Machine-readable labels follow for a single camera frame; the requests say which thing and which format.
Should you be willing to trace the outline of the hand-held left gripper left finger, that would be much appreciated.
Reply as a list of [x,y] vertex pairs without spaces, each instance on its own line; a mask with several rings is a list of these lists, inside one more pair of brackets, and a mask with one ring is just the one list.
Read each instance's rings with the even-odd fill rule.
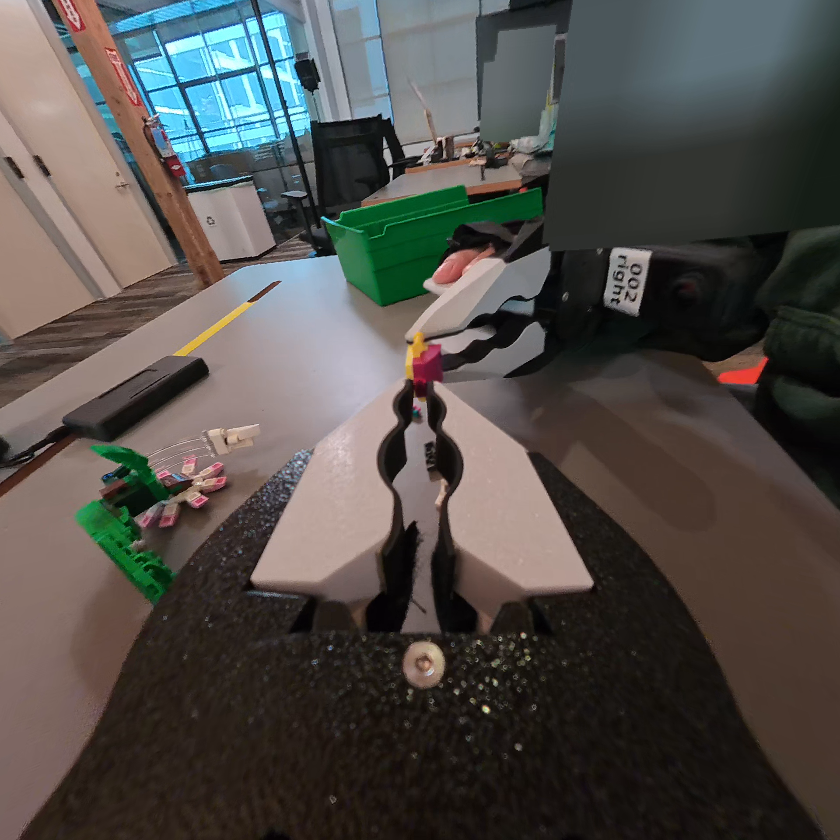
[[394,479],[406,465],[413,399],[413,385],[396,381],[316,444],[253,589],[343,604],[372,631],[403,628],[417,528],[405,525]]

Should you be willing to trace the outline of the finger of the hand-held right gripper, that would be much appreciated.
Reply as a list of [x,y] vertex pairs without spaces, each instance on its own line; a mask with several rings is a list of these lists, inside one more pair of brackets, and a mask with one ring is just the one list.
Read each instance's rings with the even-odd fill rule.
[[537,370],[545,364],[548,338],[537,319],[499,311],[441,339],[443,381],[496,380]]
[[490,316],[514,301],[514,313],[532,314],[551,268],[551,253],[540,249],[506,262],[485,258],[469,268],[437,296],[405,334],[410,343],[416,333],[426,340],[460,333],[476,319]]

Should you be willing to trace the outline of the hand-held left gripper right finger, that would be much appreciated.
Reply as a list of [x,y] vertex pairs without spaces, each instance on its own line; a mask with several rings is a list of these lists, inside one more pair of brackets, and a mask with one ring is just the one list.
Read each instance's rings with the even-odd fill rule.
[[432,558],[441,631],[488,629],[506,604],[591,591],[527,449],[445,385],[430,388],[427,415],[446,483]]

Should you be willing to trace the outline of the yellow and magenta lego piece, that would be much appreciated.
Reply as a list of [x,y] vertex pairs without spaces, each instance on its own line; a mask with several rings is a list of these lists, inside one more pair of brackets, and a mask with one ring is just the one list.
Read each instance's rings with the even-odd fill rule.
[[426,400],[429,385],[444,378],[441,344],[428,342],[423,332],[415,332],[406,349],[405,375],[412,383],[414,397]]

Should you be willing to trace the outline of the person's right forearm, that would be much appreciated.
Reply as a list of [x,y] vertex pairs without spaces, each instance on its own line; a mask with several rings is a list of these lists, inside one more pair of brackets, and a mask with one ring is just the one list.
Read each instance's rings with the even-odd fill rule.
[[839,506],[839,227],[793,232],[757,302],[769,318],[753,416]]

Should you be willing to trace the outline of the white lego piece clear stalks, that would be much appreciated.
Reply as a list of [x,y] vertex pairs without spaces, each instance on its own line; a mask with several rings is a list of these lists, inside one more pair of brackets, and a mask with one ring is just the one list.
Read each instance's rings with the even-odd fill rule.
[[235,450],[253,446],[260,432],[258,424],[204,430],[150,453],[149,465],[155,472],[197,475]]

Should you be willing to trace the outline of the pink lego flower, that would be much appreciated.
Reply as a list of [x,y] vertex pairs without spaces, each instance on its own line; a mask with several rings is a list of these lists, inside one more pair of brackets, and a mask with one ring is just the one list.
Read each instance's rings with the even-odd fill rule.
[[173,528],[183,508],[200,510],[210,494],[228,483],[224,463],[213,456],[184,455],[152,462],[150,468],[158,485],[166,491],[163,500],[133,517],[141,529]]

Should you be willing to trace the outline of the green lego build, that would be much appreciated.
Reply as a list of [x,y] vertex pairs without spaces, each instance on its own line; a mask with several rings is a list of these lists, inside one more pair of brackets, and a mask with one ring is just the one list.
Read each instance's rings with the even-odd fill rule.
[[144,546],[138,517],[159,513],[171,498],[149,459],[114,444],[95,444],[91,451],[116,467],[101,478],[99,497],[75,513],[76,524],[144,598],[155,605],[168,591],[174,571]]

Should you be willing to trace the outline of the person's right hand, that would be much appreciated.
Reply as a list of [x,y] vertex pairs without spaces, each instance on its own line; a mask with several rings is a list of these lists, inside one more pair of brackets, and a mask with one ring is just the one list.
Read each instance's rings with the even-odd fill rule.
[[432,275],[438,286],[448,286],[460,279],[477,262],[492,258],[496,254],[494,245],[484,248],[463,248],[448,255]]

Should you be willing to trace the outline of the green plastic bin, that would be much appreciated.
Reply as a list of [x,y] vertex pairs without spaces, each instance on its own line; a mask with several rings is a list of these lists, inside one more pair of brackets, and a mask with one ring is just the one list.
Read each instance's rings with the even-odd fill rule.
[[456,228],[541,215],[539,188],[471,202],[466,187],[407,196],[322,218],[346,281],[387,307],[425,293]]

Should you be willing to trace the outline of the orange flat object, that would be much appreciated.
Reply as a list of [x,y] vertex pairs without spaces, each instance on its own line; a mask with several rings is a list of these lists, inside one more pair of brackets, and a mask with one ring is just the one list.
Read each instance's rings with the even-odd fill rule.
[[717,375],[717,381],[724,385],[756,385],[768,362],[766,356],[753,366],[732,371],[724,371]]

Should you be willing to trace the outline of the background wooden desk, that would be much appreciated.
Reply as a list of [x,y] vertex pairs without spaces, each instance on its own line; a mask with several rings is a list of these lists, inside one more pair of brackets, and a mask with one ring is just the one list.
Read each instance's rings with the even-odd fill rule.
[[463,186],[467,196],[477,200],[519,191],[522,189],[522,177],[508,163],[489,170],[467,160],[420,165],[406,169],[404,174],[363,199],[361,204],[369,207],[455,186]]

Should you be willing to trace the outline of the black office chair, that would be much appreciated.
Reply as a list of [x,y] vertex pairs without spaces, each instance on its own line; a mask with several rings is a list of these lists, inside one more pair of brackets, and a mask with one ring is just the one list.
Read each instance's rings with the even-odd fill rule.
[[333,256],[327,221],[360,208],[362,201],[404,174],[409,159],[397,138],[392,119],[382,115],[310,126],[316,195],[282,194],[297,211],[301,237],[310,244],[310,257]]

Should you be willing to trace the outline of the yellow tape strip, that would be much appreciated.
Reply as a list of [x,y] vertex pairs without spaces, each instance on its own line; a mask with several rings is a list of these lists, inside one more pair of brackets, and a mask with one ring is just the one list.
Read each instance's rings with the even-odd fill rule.
[[211,338],[222,332],[229,324],[234,322],[236,319],[245,314],[249,309],[254,307],[260,299],[271,293],[279,285],[279,280],[275,280],[269,283],[269,285],[262,288],[251,299],[248,299],[247,301],[240,304],[238,307],[236,307],[236,309],[232,310],[219,320],[215,321],[207,329],[199,333],[194,339],[192,339],[187,344],[183,345],[179,350],[174,352],[174,356],[184,358],[196,352],[207,341],[209,341]]

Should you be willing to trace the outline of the black flat device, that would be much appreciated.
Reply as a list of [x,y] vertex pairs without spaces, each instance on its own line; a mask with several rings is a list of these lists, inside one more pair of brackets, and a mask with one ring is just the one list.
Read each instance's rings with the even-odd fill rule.
[[65,415],[62,426],[82,438],[111,443],[208,374],[203,359],[165,356]]

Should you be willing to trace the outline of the white recycling bin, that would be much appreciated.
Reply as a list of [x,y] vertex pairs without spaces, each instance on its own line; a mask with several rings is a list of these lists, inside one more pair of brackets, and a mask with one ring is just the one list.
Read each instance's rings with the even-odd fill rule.
[[185,193],[220,262],[257,259],[277,247],[252,175],[188,185]]

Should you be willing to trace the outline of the wooden post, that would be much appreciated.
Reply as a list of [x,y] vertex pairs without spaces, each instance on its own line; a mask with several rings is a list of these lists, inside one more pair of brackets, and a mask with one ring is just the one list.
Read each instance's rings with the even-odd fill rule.
[[170,225],[197,283],[208,288],[224,271],[181,182],[182,166],[170,166],[158,151],[152,118],[94,1],[53,1],[70,37],[128,143]]

